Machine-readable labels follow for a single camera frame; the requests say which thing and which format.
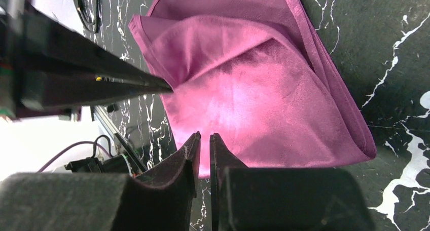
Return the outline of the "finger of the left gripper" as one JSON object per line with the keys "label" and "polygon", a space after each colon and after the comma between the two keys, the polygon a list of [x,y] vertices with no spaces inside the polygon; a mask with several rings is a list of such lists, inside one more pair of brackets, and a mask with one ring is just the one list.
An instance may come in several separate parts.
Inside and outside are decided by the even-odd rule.
{"label": "finger of the left gripper", "polygon": [[38,12],[10,17],[10,65],[13,99],[31,110],[107,105],[172,92],[164,79]]}

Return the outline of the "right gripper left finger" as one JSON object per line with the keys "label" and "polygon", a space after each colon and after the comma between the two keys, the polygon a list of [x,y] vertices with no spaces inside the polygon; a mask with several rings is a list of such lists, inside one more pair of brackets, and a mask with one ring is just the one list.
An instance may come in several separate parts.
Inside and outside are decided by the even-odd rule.
{"label": "right gripper left finger", "polygon": [[1,183],[1,230],[188,230],[199,132],[137,177],[19,173]]}

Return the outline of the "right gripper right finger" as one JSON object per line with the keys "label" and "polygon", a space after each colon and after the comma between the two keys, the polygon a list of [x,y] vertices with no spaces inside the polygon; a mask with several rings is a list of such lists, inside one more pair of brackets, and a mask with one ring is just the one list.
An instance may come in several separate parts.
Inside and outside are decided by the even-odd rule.
{"label": "right gripper right finger", "polygon": [[210,137],[213,230],[374,230],[352,175],[336,168],[249,168]]}

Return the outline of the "purple cloth napkin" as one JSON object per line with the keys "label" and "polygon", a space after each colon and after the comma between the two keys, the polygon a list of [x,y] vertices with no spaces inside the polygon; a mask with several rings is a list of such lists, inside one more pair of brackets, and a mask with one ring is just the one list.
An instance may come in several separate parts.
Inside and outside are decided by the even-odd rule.
{"label": "purple cloth napkin", "polygon": [[176,146],[213,133],[249,167],[337,167],[376,157],[360,110],[300,0],[154,0],[129,29]]}

